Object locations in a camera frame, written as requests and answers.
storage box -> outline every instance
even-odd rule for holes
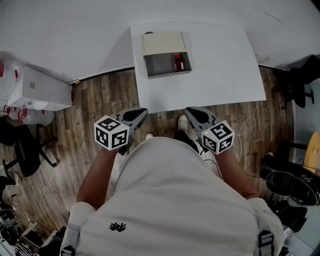
[[[142,35],[142,43],[149,79],[188,74],[192,71],[181,32],[147,33]],[[176,55],[181,56],[184,71],[176,72]]]

sneaker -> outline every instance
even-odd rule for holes
[[[14,173],[13,174],[13,179],[15,181],[15,186],[19,186],[19,177],[18,174]]]
[[[188,130],[188,119],[184,114],[180,115],[178,119],[178,131],[180,130],[184,131],[185,133],[187,133]]]
[[[148,139],[151,139],[153,138],[153,134],[152,133],[148,133],[146,136],[145,136],[145,140],[148,140]]]

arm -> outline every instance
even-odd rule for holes
[[[245,199],[258,198],[254,182],[247,176],[235,157],[228,151],[215,155],[223,180]]]
[[[96,210],[106,201],[107,189],[119,149],[101,149],[80,186],[77,202],[86,202]]]

red bottle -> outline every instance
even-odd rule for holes
[[[182,61],[181,55],[175,55],[175,72],[182,72],[185,71],[185,65]]]

wooden floor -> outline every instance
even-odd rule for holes
[[[253,176],[259,176],[260,161],[268,152],[275,152],[282,140],[293,139],[294,121],[292,104],[282,110],[282,96],[272,94],[272,88],[279,85],[278,74],[271,69],[260,69],[266,101],[258,103],[255,114],[242,127],[242,155],[240,164]],[[12,194],[20,194],[13,202],[21,208],[17,217],[24,226],[28,226],[29,218],[39,223],[39,230],[47,237],[53,229],[59,229],[68,223],[69,209],[76,202],[78,189],[86,176],[100,146],[94,141],[94,122],[104,115],[116,113],[121,109],[139,106],[135,72],[126,71],[105,75],[85,81],[75,86],[72,93],[73,107],[59,111],[55,119],[41,131],[42,138],[58,137],[58,142],[46,149],[49,158],[56,158],[59,165],[51,168],[45,161],[31,177],[23,177],[19,165],[11,170],[17,172],[20,183],[18,187],[9,186],[3,193],[6,199]],[[256,102],[225,104],[208,107],[220,120],[227,120],[238,133],[242,121],[255,109]],[[150,114],[143,126],[135,133],[135,146],[144,140],[147,133],[154,136],[172,137],[177,129],[176,123],[182,110]],[[35,127],[30,126],[33,134]],[[195,132],[189,128],[188,135],[195,139]],[[240,144],[235,138],[233,153],[238,158]],[[6,161],[15,158],[14,147],[0,145],[0,155]],[[204,159],[212,159],[212,153],[202,154]],[[111,185],[119,174],[119,164],[123,157],[117,156],[112,172]],[[267,189],[260,178],[252,178],[261,195],[267,196]],[[111,194],[114,185],[108,191]]]

